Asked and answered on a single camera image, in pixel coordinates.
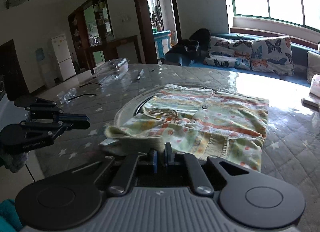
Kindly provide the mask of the white refrigerator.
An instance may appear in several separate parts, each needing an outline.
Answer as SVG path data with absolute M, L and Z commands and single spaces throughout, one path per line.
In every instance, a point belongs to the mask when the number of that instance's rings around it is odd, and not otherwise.
M 64 34 L 56 36 L 51 42 L 62 81 L 66 81 L 76 75 L 66 36 Z

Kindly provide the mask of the green patterned child's shirt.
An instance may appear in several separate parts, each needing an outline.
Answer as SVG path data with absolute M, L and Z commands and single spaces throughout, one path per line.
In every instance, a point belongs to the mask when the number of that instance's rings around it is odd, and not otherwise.
M 119 156 L 150 149 L 163 152 L 170 143 L 175 152 L 202 160 L 218 156 L 260 171 L 268 100 L 223 90 L 211 97 L 162 93 L 149 101 L 156 108 L 105 129 L 106 151 Z

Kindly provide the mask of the long butterfly cushion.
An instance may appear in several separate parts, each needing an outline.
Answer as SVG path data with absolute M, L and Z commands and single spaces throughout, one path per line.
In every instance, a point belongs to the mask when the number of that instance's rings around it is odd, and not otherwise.
M 251 70 L 252 42 L 211 37 L 208 56 L 203 63 L 208 66 Z

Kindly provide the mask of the pink white wipes pack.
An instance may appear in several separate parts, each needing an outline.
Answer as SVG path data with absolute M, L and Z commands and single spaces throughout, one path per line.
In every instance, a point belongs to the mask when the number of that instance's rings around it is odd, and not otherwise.
M 320 75 L 315 74 L 311 79 L 310 93 L 320 97 Z

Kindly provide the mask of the grey plain pillow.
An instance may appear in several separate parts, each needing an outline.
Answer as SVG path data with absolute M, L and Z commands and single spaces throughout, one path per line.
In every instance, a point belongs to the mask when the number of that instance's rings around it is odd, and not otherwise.
M 319 75 L 320 73 L 320 55 L 308 51 L 308 67 L 307 67 L 307 82 L 311 83 L 314 75 Z

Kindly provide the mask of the blue children's cabinet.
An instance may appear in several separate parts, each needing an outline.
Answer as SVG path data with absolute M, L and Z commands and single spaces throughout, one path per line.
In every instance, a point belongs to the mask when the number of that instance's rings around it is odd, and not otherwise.
M 171 48 L 171 31 L 158 31 L 153 33 L 157 58 L 162 58 Z

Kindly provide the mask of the round glass turntable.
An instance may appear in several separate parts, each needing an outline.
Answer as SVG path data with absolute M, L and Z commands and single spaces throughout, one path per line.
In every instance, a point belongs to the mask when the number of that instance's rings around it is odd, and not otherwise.
M 146 92 L 138 95 L 131 99 L 127 104 L 125 104 L 114 117 L 113 124 L 115 126 L 121 126 L 125 124 L 129 119 L 135 115 L 143 112 L 148 112 L 150 109 L 156 108 L 156 106 L 151 106 L 149 101 L 154 101 L 154 97 L 163 97 L 162 91 L 167 93 L 177 93 L 177 96 L 190 95 L 191 97 L 205 96 L 211 97 L 217 89 L 209 88 L 205 86 L 200 86 L 196 84 L 165 84 L 162 86 L 155 87 L 153 89 L 147 90 Z

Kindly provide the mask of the black bag on sofa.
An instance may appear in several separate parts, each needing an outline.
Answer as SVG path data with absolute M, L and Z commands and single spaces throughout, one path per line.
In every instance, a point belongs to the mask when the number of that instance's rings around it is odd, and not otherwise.
M 162 58 L 162 64 L 187 67 L 209 57 L 211 32 L 206 28 L 195 31 L 188 39 L 180 40 Z

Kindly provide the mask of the large butterfly pillow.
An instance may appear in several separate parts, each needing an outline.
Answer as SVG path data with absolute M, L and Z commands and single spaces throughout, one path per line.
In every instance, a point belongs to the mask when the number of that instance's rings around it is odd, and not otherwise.
M 262 38 L 251 41 L 251 69 L 258 72 L 293 76 L 294 65 L 289 36 Z

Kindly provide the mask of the clear plastic food container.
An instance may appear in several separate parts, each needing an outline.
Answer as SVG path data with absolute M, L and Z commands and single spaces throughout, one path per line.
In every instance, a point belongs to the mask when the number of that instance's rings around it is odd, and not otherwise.
M 95 75 L 100 84 L 107 84 L 121 79 L 128 70 L 128 60 L 126 58 L 117 58 L 109 60 L 100 66 Z

